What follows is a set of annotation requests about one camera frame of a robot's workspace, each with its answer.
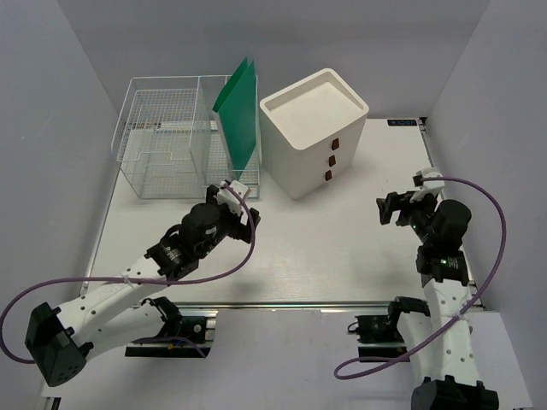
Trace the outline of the green plastic folder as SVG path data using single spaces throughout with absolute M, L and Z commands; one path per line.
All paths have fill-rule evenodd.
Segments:
M 231 179 L 241 177 L 256 147 L 256 86 L 255 64 L 244 58 L 212 108 Z

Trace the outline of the white drawer cabinet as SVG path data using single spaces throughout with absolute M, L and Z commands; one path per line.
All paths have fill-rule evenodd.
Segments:
M 351 167 L 369 106 L 331 68 L 259 103 L 262 166 L 290 199 Z

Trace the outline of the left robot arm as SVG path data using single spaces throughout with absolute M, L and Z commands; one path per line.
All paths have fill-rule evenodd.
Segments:
M 233 180 L 212 184 L 180 223 L 119 277 L 87 294 L 31 312 L 25 345 L 44 381 L 56 387 L 100 354 L 141 339 L 178 339 L 182 317 L 166 297 L 153 294 L 198 269 L 226 237 L 253 245 L 259 212 L 247 205 L 250 188 Z

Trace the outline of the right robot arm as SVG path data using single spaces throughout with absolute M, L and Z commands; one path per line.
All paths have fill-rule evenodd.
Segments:
M 416 270 L 423 299 L 399 296 L 385 320 L 387 333 L 404 341 L 417 385 L 413 409 L 497 409 L 496 391 L 487 389 L 473 355 L 471 330 L 463 309 L 471 302 L 468 266 L 461 246 L 472 219 L 467 206 L 436 195 L 408 191 L 376 201 L 383 225 L 397 217 L 421 241 Z

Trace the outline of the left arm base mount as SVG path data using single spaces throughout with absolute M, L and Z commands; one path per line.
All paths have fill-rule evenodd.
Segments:
M 205 359 L 215 337 L 215 316 L 183 313 L 166 297 L 145 298 L 141 307 L 155 308 L 163 325 L 154 342 L 130 343 L 125 356 L 133 358 Z

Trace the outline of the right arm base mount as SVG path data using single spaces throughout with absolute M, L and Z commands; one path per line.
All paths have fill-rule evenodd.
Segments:
M 357 335 L 360 362 L 388 361 L 404 354 L 407 349 L 397 323 L 403 313 L 430 316 L 426 301 L 414 297 L 397 296 L 389 303 L 387 313 L 356 316 L 347 326 L 349 334 Z

